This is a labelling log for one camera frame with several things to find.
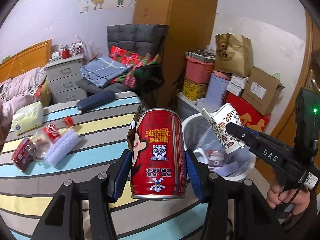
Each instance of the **yellow stripe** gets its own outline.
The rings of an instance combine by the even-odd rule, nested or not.
[[[42,216],[51,200],[52,197],[16,197],[0,195],[0,208],[23,215]],[[114,208],[134,201],[136,201],[136,199],[131,198],[130,181],[127,181],[122,197],[119,198],[117,203],[109,204],[109,207]]]
[[[130,124],[132,122],[133,117],[134,117],[134,114],[126,114],[122,116],[111,117],[111,118],[106,118],[102,120],[75,125],[73,129],[75,129],[78,132],[78,134],[81,135],[81,134],[95,132],[95,131],[108,129],[116,126]],[[22,139],[18,139],[15,141],[5,143],[3,146],[2,152],[5,153],[5,152],[14,151],[15,149],[17,149],[21,141]]]

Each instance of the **white wall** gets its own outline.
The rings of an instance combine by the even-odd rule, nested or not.
[[[304,7],[298,0],[218,0],[210,45],[215,35],[242,34],[251,39],[253,64],[280,73],[285,86],[265,133],[271,133],[286,109],[300,75],[306,40]]]
[[[106,54],[107,26],[132,23],[132,8],[91,10],[80,14],[80,0],[19,0],[0,29],[0,62],[41,41],[71,44],[76,36],[94,41]]]

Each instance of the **human hand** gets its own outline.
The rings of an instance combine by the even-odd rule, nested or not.
[[[267,202],[269,206],[274,209],[281,202],[288,203],[292,196],[296,193],[297,189],[290,189],[285,192],[280,193],[280,184],[277,178],[275,178],[270,183],[270,188],[268,190]],[[298,215],[304,212],[310,203],[310,192],[306,187],[303,187],[298,195],[292,200],[294,207],[292,209],[292,214]]]

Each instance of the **blue stripe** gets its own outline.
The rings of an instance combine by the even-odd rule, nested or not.
[[[121,240],[179,240],[203,225],[207,207],[207,203],[199,204],[167,222]]]
[[[13,234],[13,236],[17,239],[17,240],[31,240],[29,237],[26,237],[26,236],[22,236],[22,235],[19,235],[18,233],[10,230],[11,233]]]
[[[138,97],[123,98],[123,99],[118,99],[118,100],[112,101],[108,104],[105,104],[103,106],[95,108],[91,111],[102,110],[102,109],[107,109],[107,108],[116,107],[116,106],[123,106],[123,105],[128,105],[128,104],[135,104],[135,103],[140,103],[140,102],[141,101],[139,100]],[[77,107],[65,109],[65,110],[60,110],[58,112],[45,115],[43,117],[43,122],[57,120],[57,119],[61,119],[61,118],[67,117],[67,116],[72,116],[72,115],[77,115],[77,114],[79,114]]]
[[[4,165],[0,167],[0,177],[24,177],[39,174],[48,174],[58,171],[68,171],[102,163],[120,158],[123,150],[128,148],[127,142],[121,142],[102,147],[97,147],[64,157],[56,167],[51,167],[47,163],[31,162],[25,173],[19,171],[15,165]]]

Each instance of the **pink bucket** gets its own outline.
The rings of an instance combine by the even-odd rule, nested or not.
[[[197,84],[209,83],[214,63],[202,62],[191,57],[186,58],[186,78]]]

